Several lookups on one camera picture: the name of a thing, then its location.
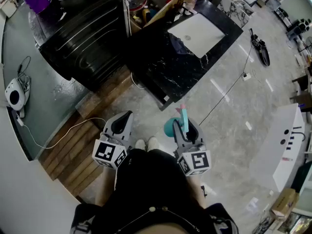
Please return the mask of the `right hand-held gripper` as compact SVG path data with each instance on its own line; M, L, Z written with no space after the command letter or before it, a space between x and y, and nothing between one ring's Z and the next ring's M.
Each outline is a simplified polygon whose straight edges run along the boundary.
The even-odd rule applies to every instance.
M202 129L195 121L189 121L189 140L192 144L187 144L176 119L173 121L173 133L177 144L175 157L185 176L200 175L211 168L211 153L203 142Z

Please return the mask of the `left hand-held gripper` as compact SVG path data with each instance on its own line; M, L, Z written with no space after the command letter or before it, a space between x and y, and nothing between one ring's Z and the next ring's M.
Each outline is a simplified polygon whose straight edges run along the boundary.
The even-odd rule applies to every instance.
M130 148L133 117L133 112L127 111L107 120L100 138L95 140L92 152L92 158L97 164L111 169L121 165Z

